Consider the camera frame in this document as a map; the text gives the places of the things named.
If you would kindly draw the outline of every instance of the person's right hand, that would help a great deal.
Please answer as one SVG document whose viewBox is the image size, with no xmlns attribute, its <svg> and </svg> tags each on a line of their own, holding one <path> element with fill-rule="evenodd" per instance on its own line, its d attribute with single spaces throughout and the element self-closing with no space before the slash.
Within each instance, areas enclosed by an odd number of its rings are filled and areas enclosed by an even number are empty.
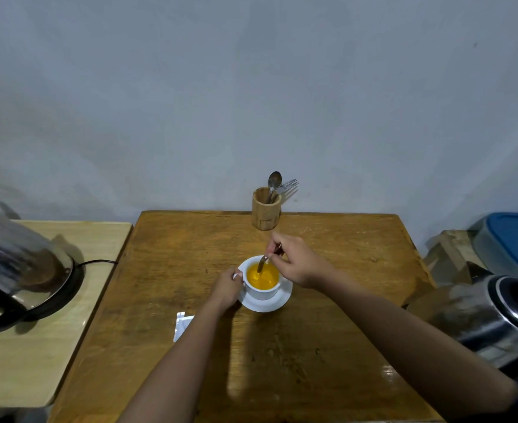
<svg viewBox="0 0 518 423">
<path fill-rule="evenodd" d="M 281 244 L 288 262 L 273 254 L 278 244 Z M 305 288 L 319 288 L 336 271 L 329 261 L 312 251 L 300 237 L 273 232 L 265 255 L 284 277 Z"/>
</svg>

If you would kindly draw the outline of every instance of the black cable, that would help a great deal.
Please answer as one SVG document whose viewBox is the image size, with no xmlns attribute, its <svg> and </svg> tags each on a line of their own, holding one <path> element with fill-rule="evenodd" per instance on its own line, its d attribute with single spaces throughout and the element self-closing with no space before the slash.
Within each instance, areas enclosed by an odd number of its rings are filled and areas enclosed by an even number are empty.
<svg viewBox="0 0 518 423">
<path fill-rule="evenodd" d="M 84 263 L 77 264 L 77 267 L 86 266 L 87 264 L 92 263 L 111 263 L 116 264 L 116 261 L 112 261 L 111 259 L 92 259 L 91 261 L 85 261 Z"/>
</svg>

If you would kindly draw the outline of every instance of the wooden table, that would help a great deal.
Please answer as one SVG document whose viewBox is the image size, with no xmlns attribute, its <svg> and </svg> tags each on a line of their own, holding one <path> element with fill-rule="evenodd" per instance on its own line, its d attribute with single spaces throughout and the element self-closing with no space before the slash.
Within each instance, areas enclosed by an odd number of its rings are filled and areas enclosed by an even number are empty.
<svg viewBox="0 0 518 423">
<path fill-rule="evenodd" d="M 401 305 L 434 285 L 396 215 L 283 213 L 277 230 Z M 218 272 L 262 254 L 249 213 L 144 212 L 51 414 L 110 423 L 173 345 Z M 273 313 L 246 308 L 217 331 L 199 422 L 433 419 L 437 414 L 325 296 L 295 287 Z"/>
<path fill-rule="evenodd" d="M 77 262 L 117 260 L 130 223 L 24 221 Z M 90 264 L 77 295 L 37 322 L 0 332 L 0 407 L 43 407 L 53 400 L 77 344 L 108 282 L 112 264 Z"/>
</svg>

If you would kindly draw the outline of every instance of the spoon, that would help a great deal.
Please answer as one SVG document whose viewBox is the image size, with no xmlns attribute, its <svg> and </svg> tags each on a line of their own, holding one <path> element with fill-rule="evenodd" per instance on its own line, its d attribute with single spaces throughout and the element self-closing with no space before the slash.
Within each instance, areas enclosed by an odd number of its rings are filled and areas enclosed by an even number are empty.
<svg viewBox="0 0 518 423">
<path fill-rule="evenodd" d="M 269 182 L 267 183 L 269 185 L 269 198 L 267 199 L 267 201 L 265 203 L 268 204 L 271 201 L 271 197 L 273 196 L 273 193 L 275 192 L 275 190 L 277 188 L 280 187 L 282 182 L 283 182 L 283 177 L 281 176 L 279 171 L 274 171 L 269 176 Z"/>
<path fill-rule="evenodd" d="M 284 254 L 284 251 L 283 251 L 283 245 L 282 244 L 278 244 L 276 247 L 275 247 L 275 250 L 273 251 L 273 254 L 277 254 L 278 256 L 283 256 Z M 259 260 L 259 265 L 257 266 L 257 273 L 261 273 L 261 270 L 263 270 L 263 264 L 265 263 L 265 261 L 267 261 L 269 259 L 268 256 L 263 256 L 263 258 L 261 258 Z"/>
</svg>

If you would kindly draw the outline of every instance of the plastic container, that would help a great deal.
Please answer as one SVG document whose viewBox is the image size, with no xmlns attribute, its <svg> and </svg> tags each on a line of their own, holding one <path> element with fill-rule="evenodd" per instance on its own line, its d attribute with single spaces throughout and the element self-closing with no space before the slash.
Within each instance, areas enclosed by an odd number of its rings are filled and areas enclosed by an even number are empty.
<svg viewBox="0 0 518 423">
<path fill-rule="evenodd" d="M 518 213 L 486 217 L 473 247 L 492 273 L 518 277 Z"/>
</svg>

